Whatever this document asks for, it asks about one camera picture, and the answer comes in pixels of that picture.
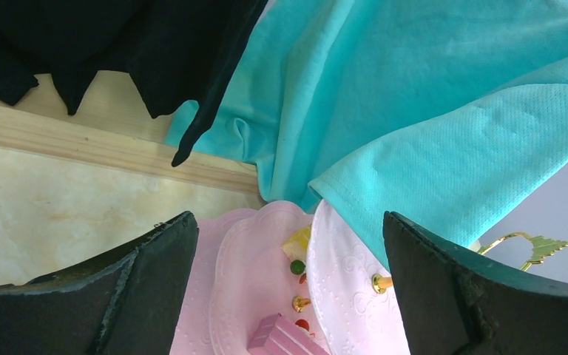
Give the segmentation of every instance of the pink plate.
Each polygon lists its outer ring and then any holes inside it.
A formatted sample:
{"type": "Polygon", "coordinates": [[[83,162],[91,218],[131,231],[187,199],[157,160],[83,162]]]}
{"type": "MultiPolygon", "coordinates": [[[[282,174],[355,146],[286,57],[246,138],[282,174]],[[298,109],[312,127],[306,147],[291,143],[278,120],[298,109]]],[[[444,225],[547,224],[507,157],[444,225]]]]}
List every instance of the pink plate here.
{"type": "Polygon", "coordinates": [[[332,207],[321,201],[308,246],[312,305],[332,355],[409,354],[395,289],[377,294],[387,271],[332,207]]]}
{"type": "Polygon", "coordinates": [[[198,220],[199,239],[192,262],[188,287],[170,355],[212,355],[208,327],[210,293],[214,285],[214,267],[221,242],[239,220],[256,214],[253,209],[236,209],[215,220],[198,220]]]}
{"type": "Polygon", "coordinates": [[[312,216],[288,202],[274,202],[228,232],[217,258],[210,302],[210,335],[217,355],[249,354],[247,343],[264,317],[280,313],[292,322],[300,318],[327,349],[312,307],[298,314],[291,306],[297,295],[308,297],[308,284],[290,272],[282,244],[312,216]]]}

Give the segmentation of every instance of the gold knob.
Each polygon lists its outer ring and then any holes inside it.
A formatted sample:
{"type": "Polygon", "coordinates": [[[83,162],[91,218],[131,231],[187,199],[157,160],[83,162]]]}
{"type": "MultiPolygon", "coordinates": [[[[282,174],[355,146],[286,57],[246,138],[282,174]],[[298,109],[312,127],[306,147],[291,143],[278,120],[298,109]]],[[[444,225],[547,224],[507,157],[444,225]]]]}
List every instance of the gold knob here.
{"type": "Polygon", "coordinates": [[[293,309],[297,313],[302,313],[304,308],[308,307],[309,304],[310,304],[309,298],[302,298],[301,296],[295,296],[295,298],[293,299],[293,309]]]}
{"type": "Polygon", "coordinates": [[[389,287],[393,287],[392,277],[383,277],[381,274],[375,274],[371,279],[373,290],[378,294],[384,294],[389,287]]]}

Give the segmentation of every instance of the green candy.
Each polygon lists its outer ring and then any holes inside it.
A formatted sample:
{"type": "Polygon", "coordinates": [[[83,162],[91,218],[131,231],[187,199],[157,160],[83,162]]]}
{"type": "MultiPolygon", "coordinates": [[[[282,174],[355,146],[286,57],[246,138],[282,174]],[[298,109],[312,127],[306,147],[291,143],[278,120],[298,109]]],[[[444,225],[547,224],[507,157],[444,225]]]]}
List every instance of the green candy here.
{"type": "Polygon", "coordinates": [[[305,271],[305,264],[302,260],[295,260],[291,263],[291,272],[296,275],[301,275],[305,271]]]}

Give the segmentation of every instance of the wooden plank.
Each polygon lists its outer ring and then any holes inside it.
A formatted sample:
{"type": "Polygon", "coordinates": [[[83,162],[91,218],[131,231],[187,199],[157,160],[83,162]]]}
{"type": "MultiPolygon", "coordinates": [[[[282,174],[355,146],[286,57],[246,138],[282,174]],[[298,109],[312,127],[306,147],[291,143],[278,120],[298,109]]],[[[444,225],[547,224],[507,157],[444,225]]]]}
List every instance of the wooden plank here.
{"type": "MultiPolygon", "coordinates": [[[[132,79],[124,72],[98,72],[86,91],[77,114],[67,109],[53,87],[51,75],[36,75],[38,87],[16,105],[19,111],[35,113],[103,131],[163,143],[171,116],[151,119],[132,79]]],[[[0,101],[0,106],[7,107],[0,101]]]]}
{"type": "Polygon", "coordinates": [[[255,166],[193,152],[172,168],[172,146],[2,105],[0,147],[258,194],[255,166]]]}

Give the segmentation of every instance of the pink box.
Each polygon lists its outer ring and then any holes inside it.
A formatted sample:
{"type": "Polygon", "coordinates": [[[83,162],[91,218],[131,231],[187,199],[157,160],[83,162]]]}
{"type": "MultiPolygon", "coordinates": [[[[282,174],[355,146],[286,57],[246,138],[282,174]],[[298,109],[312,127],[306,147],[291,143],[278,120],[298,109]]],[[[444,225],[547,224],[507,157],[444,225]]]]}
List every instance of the pink box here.
{"type": "Polygon", "coordinates": [[[281,314],[260,321],[247,351],[251,355],[329,355],[305,330],[281,314]]]}

